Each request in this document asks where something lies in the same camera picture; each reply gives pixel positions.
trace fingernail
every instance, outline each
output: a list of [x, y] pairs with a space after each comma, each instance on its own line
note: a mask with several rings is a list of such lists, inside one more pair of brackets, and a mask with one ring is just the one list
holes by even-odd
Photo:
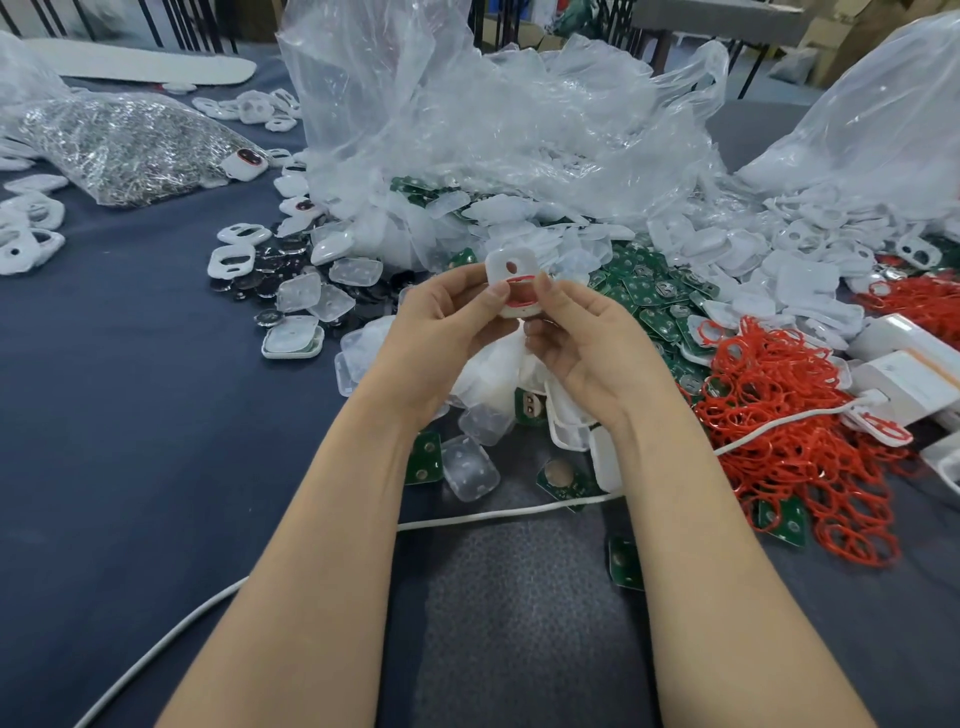
[[493, 285], [487, 286], [487, 293], [501, 301], [506, 301], [510, 296], [510, 283], [506, 280], [498, 280]]

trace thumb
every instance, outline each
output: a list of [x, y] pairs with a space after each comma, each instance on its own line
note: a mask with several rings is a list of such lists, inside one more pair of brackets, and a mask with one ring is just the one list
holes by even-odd
[[480, 329], [496, 318], [503, 308], [503, 304], [510, 298], [510, 283], [506, 280], [499, 280], [491, 286], [487, 286], [473, 301], [465, 305], [450, 318], [457, 322], [458, 327], [462, 327], [469, 332], [469, 335], [476, 336]]
[[567, 296], [562, 287], [543, 271], [534, 280], [534, 290], [543, 313], [574, 340], [582, 339], [596, 324], [596, 317]]

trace finger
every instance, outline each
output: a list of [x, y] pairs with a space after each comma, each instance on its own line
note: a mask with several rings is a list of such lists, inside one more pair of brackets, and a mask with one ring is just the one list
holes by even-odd
[[570, 334], [550, 321], [531, 319], [523, 324], [523, 332], [527, 336], [542, 336], [556, 344], [564, 346], [570, 339]]
[[594, 316], [599, 316], [614, 303], [613, 299], [609, 299], [602, 293], [597, 293], [574, 280], [559, 280], [557, 285], [573, 302], [578, 303]]
[[486, 283], [478, 283], [477, 285], [471, 286], [463, 293], [458, 293], [456, 296], [453, 297], [454, 310], [459, 311], [461, 308], [463, 308], [465, 305], [467, 305], [468, 303], [473, 301], [473, 299], [475, 299], [477, 296], [483, 293], [484, 290], [486, 290], [486, 288], [487, 288]]
[[486, 282], [487, 266], [483, 263], [471, 263], [441, 273], [424, 283], [430, 287], [442, 288], [452, 299], [467, 289]]
[[482, 293], [449, 317], [470, 339], [497, 317], [503, 304], [510, 298], [510, 283], [499, 280], [487, 286]]
[[473, 356], [488, 344], [492, 344], [497, 339], [509, 336], [519, 327], [517, 319], [493, 319], [486, 326], [480, 329], [480, 332], [473, 337], [470, 343], [469, 355]]
[[543, 312], [569, 331], [574, 339], [586, 337], [590, 328], [596, 325], [596, 316], [571, 299], [560, 284], [553, 282], [543, 271], [534, 280], [534, 290]]
[[528, 336], [524, 342], [527, 351], [543, 362], [550, 373], [563, 382], [580, 361], [574, 348], [558, 346], [543, 336]]

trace left hand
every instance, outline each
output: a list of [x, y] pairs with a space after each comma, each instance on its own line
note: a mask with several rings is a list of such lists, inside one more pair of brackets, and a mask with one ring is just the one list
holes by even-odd
[[516, 319], [497, 316], [510, 285], [487, 285], [483, 263], [465, 265], [425, 280], [403, 300], [363, 390], [396, 404], [423, 429], [437, 414], [467, 360], [516, 331]]

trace forearm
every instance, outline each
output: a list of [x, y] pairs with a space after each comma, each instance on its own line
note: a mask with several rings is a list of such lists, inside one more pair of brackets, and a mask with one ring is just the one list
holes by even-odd
[[415, 436], [363, 387], [348, 400], [157, 726], [373, 725]]
[[629, 410], [631, 426], [615, 437], [664, 723], [873, 725], [757, 543], [680, 395], [661, 389]]

